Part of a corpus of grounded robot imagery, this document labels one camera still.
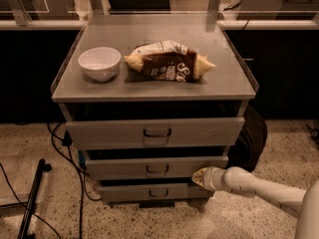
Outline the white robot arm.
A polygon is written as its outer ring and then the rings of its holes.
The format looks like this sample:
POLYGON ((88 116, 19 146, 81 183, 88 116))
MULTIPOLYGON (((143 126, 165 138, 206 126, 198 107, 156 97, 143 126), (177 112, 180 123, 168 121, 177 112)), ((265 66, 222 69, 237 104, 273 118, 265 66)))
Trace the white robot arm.
POLYGON ((305 190, 257 178, 236 166, 204 167, 191 180, 208 191, 258 196, 297 219, 295 239, 319 239, 318 181, 305 190))

